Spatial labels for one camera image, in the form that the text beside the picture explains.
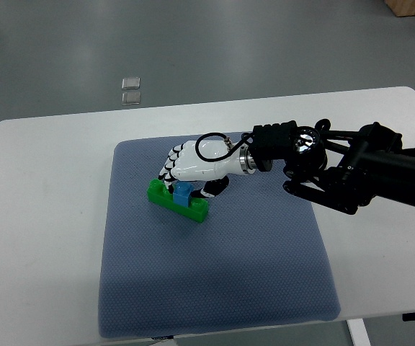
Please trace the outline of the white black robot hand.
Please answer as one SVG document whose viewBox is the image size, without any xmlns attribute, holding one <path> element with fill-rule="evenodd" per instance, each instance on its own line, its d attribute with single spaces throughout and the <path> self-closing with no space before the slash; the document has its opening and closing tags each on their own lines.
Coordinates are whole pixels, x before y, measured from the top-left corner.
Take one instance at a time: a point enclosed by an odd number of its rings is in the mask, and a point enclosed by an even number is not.
<svg viewBox="0 0 415 346">
<path fill-rule="evenodd" d="M 191 196 L 213 198 L 227 188 L 230 175 L 255 173 L 247 151 L 246 144 L 235 148 L 220 140 L 187 141 L 171 149 L 158 179 L 169 192 L 174 191 L 178 181 L 204 182 L 204 187 L 194 190 Z"/>
</svg>

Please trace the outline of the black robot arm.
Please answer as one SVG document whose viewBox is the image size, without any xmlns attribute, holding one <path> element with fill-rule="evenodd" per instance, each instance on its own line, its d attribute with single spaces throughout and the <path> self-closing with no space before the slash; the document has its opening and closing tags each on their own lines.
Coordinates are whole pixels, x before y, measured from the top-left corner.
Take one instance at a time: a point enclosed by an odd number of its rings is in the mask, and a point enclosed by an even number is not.
<svg viewBox="0 0 415 346">
<path fill-rule="evenodd" d="M 400 133 L 377 122 L 358 131 L 330 126 L 256 125 L 241 137 L 259 171 L 284 161 L 291 195 L 350 215 L 375 197 L 415 207 L 415 148 L 404 148 Z"/>
</svg>

